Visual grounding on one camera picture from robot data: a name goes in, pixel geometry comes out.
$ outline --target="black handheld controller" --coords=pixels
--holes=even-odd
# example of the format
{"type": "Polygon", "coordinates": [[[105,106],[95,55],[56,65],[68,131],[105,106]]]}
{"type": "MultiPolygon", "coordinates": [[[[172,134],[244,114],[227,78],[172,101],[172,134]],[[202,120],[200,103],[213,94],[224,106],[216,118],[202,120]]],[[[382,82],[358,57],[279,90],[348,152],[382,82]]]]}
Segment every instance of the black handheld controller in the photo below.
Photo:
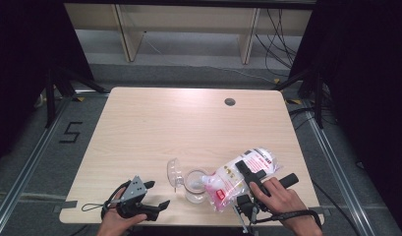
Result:
{"type": "MultiPolygon", "coordinates": [[[[117,203],[116,209],[119,215],[123,218],[131,218],[137,214],[145,214],[148,221],[155,221],[161,211],[167,209],[170,201],[161,203],[158,206],[146,206],[142,204],[142,200],[147,193],[147,189],[154,186],[154,181],[143,183],[139,176],[136,176],[132,181],[123,184],[121,187],[127,189],[120,196],[120,202],[117,203]]],[[[102,209],[102,218],[107,210],[107,203],[105,203],[102,209]]]]}
{"type": "MultiPolygon", "coordinates": [[[[237,166],[240,173],[244,176],[244,181],[249,185],[249,187],[251,182],[255,182],[263,193],[270,196],[270,193],[261,182],[261,179],[265,177],[265,172],[263,170],[257,173],[253,173],[244,162],[244,160],[240,160],[235,165],[237,166]]],[[[286,177],[280,179],[281,185],[286,189],[298,182],[299,179],[294,173],[291,173],[286,177]]],[[[252,202],[249,195],[242,195],[237,197],[237,205],[238,213],[243,213],[251,222],[256,221],[256,215],[258,214],[257,206],[262,211],[268,211],[268,208],[264,203],[260,202],[257,198],[254,198],[254,201],[252,202]]]]}

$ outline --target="grey floor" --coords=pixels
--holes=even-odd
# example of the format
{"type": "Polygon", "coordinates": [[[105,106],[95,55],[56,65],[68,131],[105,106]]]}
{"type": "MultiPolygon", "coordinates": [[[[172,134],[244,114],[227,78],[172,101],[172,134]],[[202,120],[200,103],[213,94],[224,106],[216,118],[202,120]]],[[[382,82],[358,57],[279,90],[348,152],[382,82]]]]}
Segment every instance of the grey floor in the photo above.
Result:
{"type": "MultiPolygon", "coordinates": [[[[267,58],[265,50],[256,40],[248,65],[242,65],[238,50],[237,35],[211,33],[148,32],[136,60],[125,61],[119,35],[115,31],[77,31],[96,81],[111,89],[128,87],[189,87],[223,89],[271,89],[274,79],[285,79],[272,73],[288,74],[288,68],[267,58]]],[[[286,43],[297,49],[300,37],[286,37],[286,43]]],[[[285,53],[275,51],[288,61],[285,53]]],[[[283,91],[286,99],[298,98],[294,84],[283,91]]],[[[75,85],[78,90],[87,89],[75,85]]],[[[87,144],[96,126],[98,117],[107,99],[101,95],[84,95],[85,100],[66,99],[57,101],[58,107],[66,108],[54,128],[52,138],[39,158],[32,175],[28,178],[11,216],[4,222],[1,235],[74,235],[84,225],[63,224],[58,219],[59,207],[69,193],[70,186],[81,164],[87,144]],[[73,144],[66,127],[71,122],[71,131],[80,132],[73,144]]],[[[302,104],[287,104],[289,110],[302,108],[302,104]]],[[[45,132],[45,107],[38,107],[29,117],[24,130],[19,134],[11,152],[0,161],[0,207],[6,194],[17,182],[19,173],[29,161],[36,144],[45,132]]],[[[338,188],[327,157],[315,132],[313,122],[306,113],[292,117],[297,137],[311,177],[344,210],[352,221],[354,217],[344,195],[338,188]]],[[[356,199],[361,203],[367,222],[374,235],[402,235],[387,207],[375,190],[364,169],[356,166],[358,157],[347,143],[332,112],[323,111],[324,133],[341,163],[345,176],[352,186],[356,199]]],[[[333,202],[316,188],[320,205],[324,209],[324,235],[356,235],[346,217],[333,202]]],[[[94,235],[97,225],[88,225],[77,235],[94,235]]],[[[259,235],[292,235],[282,227],[258,229],[259,235]]],[[[241,228],[174,228],[149,227],[136,230],[132,235],[242,235],[241,228]]]]}

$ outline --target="black strap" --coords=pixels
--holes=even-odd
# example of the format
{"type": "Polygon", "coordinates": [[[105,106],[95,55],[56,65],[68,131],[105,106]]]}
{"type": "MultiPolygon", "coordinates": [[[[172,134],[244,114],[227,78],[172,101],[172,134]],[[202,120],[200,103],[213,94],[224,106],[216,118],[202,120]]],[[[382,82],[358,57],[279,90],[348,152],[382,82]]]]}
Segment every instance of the black strap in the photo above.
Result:
{"type": "Polygon", "coordinates": [[[103,217],[105,216],[105,213],[109,210],[109,205],[111,204],[112,199],[115,197],[115,195],[124,187],[128,187],[131,183],[131,180],[125,182],[124,184],[120,185],[115,191],[114,193],[112,193],[112,195],[109,197],[109,199],[107,201],[105,201],[105,203],[103,203],[102,205],[102,211],[100,213],[100,217],[103,219],[103,217]]]}
{"type": "Polygon", "coordinates": [[[285,220],[285,219],[289,219],[289,218],[293,218],[293,217],[297,217],[297,216],[303,216],[303,215],[313,216],[317,226],[320,229],[322,229],[322,224],[320,223],[319,215],[316,213],[316,211],[311,210],[311,209],[304,209],[304,210],[274,214],[269,218],[258,219],[258,220],[256,220],[256,223],[263,223],[263,222],[275,221],[275,220],[285,220]]]}

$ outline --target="wrist strap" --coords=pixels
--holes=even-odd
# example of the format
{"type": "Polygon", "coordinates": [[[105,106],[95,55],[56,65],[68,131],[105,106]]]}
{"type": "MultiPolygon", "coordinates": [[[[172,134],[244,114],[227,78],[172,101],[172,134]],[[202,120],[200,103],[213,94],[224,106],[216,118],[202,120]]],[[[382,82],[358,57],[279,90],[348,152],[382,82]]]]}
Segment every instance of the wrist strap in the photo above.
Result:
{"type": "Polygon", "coordinates": [[[276,221],[276,220],[285,220],[285,219],[289,219],[289,218],[293,218],[293,217],[297,217],[297,216],[303,216],[303,215],[313,216],[317,226],[320,228],[320,230],[322,229],[322,224],[320,223],[319,215],[316,213],[316,211],[311,210],[311,209],[304,209],[304,210],[274,214],[269,218],[258,219],[258,220],[256,220],[256,223],[263,223],[263,222],[276,221]]]}

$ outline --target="packaged item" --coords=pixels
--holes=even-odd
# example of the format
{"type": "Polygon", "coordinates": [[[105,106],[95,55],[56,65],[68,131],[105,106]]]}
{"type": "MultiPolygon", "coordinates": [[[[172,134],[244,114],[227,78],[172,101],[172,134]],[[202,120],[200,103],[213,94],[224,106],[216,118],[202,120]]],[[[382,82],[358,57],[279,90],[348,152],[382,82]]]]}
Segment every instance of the packaged item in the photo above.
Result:
{"type": "Polygon", "coordinates": [[[210,203],[217,211],[223,211],[238,196],[250,191],[244,181],[244,176],[235,166],[235,163],[240,160],[244,160],[253,173],[264,170],[265,177],[272,175],[280,167],[276,158],[268,150],[260,147],[247,150],[244,154],[219,167],[212,175],[203,176],[202,181],[210,203]]]}

